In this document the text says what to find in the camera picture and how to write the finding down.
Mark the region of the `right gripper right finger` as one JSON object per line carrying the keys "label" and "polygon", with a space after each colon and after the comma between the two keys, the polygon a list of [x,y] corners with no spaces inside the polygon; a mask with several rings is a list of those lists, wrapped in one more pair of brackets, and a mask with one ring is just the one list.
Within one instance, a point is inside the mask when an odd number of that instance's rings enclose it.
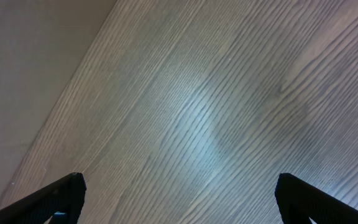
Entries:
{"label": "right gripper right finger", "polygon": [[289,173],[278,176],[275,198],[284,224],[358,223],[358,210]]}

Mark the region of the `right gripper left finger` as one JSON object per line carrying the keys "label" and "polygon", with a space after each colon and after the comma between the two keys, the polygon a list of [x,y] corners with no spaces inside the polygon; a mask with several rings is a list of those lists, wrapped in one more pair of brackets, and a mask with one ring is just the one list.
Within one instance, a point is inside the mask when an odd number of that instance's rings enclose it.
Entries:
{"label": "right gripper left finger", "polygon": [[74,172],[0,210],[0,223],[78,223],[86,184]]}

